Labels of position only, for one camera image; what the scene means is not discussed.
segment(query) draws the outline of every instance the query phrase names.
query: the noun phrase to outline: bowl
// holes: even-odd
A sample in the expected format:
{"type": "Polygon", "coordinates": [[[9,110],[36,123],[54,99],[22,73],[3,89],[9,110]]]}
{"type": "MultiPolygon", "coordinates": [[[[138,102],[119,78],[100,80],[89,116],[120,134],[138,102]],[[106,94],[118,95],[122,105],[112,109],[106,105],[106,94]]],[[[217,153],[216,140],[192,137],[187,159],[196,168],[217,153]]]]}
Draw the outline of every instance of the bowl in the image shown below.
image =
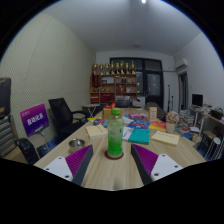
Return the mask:
{"type": "Polygon", "coordinates": [[[70,152],[76,152],[79,149],[82,149],[85,146],[85,141],[83,141],[82,139],[72,139],[69,142],[69,147],[70,147],[70,152]]]}

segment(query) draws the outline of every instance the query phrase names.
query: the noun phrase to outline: bottle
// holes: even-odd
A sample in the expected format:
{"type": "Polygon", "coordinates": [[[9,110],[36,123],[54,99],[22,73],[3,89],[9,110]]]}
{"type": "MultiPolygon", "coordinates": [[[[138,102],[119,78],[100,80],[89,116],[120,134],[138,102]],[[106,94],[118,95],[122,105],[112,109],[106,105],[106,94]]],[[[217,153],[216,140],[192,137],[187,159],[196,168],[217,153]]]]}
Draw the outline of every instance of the bottle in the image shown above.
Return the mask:
{"type": "Polygon", "coordinates": [[[108,156],[118,158],[122,155],[122,138],[124,120],[120,115],[120,109],[113,108],[108,120],[108,156]]]}

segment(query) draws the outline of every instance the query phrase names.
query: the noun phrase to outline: box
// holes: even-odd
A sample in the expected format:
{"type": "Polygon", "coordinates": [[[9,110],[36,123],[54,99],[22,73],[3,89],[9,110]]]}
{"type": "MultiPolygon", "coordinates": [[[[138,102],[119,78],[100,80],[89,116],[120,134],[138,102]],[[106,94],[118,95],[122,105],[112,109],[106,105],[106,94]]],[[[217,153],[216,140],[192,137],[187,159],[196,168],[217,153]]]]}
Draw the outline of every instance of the box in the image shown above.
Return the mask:
{"type": "Polygon", "coordinates": [[[157,107],[149,107],[148,121],[157,121],[157,107]]]}
{"type": "MultiPolygon", "coordinates": [[[[120,109],[120,115],[122,116],[123,115],[123,111],[121,108],[120,109]]],[[[110,118],[110,116],[112,115],[112,109],[110,108],[103,108],[103,119],[104,120],[108,120],[110,118]]]]}
{"type": "Polygon", "coordinates": [[[222,116],[223,116],[223,113],[219,112],[219,111],[216,111],[216,110],[211,110],[211,116],[218,119],[218,120],[221,120],[222,116]]]}

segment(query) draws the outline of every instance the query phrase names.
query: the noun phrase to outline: wooden table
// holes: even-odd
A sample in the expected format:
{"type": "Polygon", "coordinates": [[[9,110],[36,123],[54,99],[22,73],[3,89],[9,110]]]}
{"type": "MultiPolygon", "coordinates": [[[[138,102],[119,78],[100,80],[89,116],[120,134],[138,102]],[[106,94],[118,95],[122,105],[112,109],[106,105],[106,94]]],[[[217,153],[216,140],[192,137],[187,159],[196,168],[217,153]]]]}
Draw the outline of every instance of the wooden table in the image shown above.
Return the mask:
{"type": "Polygon", "coordinates": [[[201,134],[202,129],[203,129],[204,117],[209,117],[209,118],[211,118],[212,120],[217,121],[218,123],[224,125],[224,123],[223,123],[221,120],[218,120],[217,118],[212,117],[212,116],[209,115],[209,114],[202,113],[202,115],[203,115],[203,117],[202,117],[202,121],[201,121],[201,128],[200,128],[200,132],[199,132],[199,134],[201,134]]]}
{"type": "MultiPolygon", "coordinates": [[[[124,115],[129,113],[148,114],[144,109],[139,111],[134,108],[123,108],[124,115]]],[[[68,142],[77,137],[83,139],[86,146],[92,144],[94,152],[86,170],[82,187],[100,190],[121,190],[142,187],[142,180],[131,155],[131,143],[123,141],[124,156],[121,159],[109,160],[104,156],[104,152],[108,146],[108,138],[104,137],[91,140],[85,128],[90,125],[92,125],[90,122],[86,123],[34,165],[39,168],[44,168],[57,156],[67,157],[70,155],[68,142]]],[[[156,130],[151,130],[150,136],[155,132],[156,130]]],[[[168,146],[153,140],[150,141],[149,145],[139,145],[156,154],[166,153],[182,167],[205,162],[205,159],[192,147],[192,142],[184,137],[180,137],[177,147],[168,146]]]]}

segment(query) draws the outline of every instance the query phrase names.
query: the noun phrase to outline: office chair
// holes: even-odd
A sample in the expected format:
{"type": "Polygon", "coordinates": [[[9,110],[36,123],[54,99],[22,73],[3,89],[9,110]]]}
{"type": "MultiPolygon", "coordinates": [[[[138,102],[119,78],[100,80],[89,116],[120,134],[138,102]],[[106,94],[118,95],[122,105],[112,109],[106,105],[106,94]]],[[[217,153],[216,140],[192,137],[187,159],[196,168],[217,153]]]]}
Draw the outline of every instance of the office chair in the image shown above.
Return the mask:
{"type": "Polygon", "coordinates": [[[165,111],[155,102],[148,102],[145,105],[145,110],[149,111],[149,107],[157,107],[157,118],[163,122],[166,122],[165,111]]]}
{"type": "Polygon", "coordinates": [[[131,106],[131,102],[129,100],[117,100],[115,106],[120,108],[129,108],[131,106]]]}
{"type": "Polygon", "coordinates": [[[48,100],[52,114],[53,123],[58,134],[58,143],[62,142],[76,130],[84,125],[82,119],[87,121],[87,115],[84,111],[71,112],[64,98],[48,100]],[[73,114],[83,114],[83,117],[73,118],[73,114]]]}

